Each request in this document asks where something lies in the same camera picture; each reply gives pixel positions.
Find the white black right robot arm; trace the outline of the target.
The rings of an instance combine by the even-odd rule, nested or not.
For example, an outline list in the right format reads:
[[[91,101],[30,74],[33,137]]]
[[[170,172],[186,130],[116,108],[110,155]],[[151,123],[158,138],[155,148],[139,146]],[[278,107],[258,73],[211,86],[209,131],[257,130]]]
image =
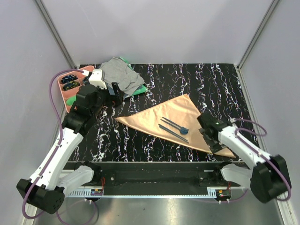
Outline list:
[[[200,133],[212,153],[229,148],[246,164],[240,167],[234,163],[223,163],[213,173],[214,183],[223,186],[227,182],[239,184],[253,193],[262,203],[273,199],[288,201],[292,196],[292,185],[285,159],[271,155],[251,143],[242,132],[256,136],[251,130],[237,127],[238,119],[218,120],[209,113],[197,118]]]

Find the peach satin napkin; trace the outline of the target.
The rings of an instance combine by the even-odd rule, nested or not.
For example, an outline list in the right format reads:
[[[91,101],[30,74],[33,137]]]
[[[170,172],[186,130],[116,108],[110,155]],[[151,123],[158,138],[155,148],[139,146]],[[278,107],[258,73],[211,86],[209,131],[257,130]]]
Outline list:
[[[197,117],[201,113],[196,108],[188,94],[175,97],[156,106],[127,117],[118,117],[116,120],[132,129],[152,135],[185,147],[189,147],[205,153],[212,153],[202,134]],[[162,121],[167,118],[172,122],[189,129],[188,134],[181,135],[187,141],[183,141],[159,127],[163,125],[175,131],[174,128]]]

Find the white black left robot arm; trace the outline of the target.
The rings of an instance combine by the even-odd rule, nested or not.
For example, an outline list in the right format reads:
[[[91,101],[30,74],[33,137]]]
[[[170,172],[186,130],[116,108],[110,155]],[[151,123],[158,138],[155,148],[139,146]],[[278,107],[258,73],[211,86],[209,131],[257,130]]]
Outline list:
[[[56,213],[67,195],[84,184],[97,185],[101,179],[101,167],[84,162],[64,177],[60,174],[75,147],[87,135],[103,106],[119,106],[124,92],[116,82],[112,83],[114,94],[92,84],[79,88],[76,101],[60,124],[60,134],[38,169],[29,179],[20,179],[16,188],[23,198],[22,212],[30,204],[43,212]]]

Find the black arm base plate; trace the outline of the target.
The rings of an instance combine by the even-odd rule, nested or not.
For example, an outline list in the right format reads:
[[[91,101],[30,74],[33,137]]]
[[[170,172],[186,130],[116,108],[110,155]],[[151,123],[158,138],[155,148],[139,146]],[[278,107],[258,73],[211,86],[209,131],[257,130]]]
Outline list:
[[[195,194],[197,191],[237,187],[235,183],[216,181],[214,170],[222,162],[100,162],[101,177],[79,188],[111,192],[154,192]]]

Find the blue plastic spoon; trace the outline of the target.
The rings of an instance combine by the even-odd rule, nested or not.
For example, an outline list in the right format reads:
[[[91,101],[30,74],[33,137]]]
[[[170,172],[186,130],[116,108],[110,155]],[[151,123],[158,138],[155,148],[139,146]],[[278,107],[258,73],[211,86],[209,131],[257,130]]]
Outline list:
[[[179,132],[182,134],[182,135],[187,135],[188,132],[189,132],[189,129],[188,128],[185,128],[179,124],[176,124],[175,122],[165,118],[165,117],[162,117],[161,119],[163,122],[169,124],[170,126],[172,126],[173,128],[176,128],[177,130],[179,130]]]

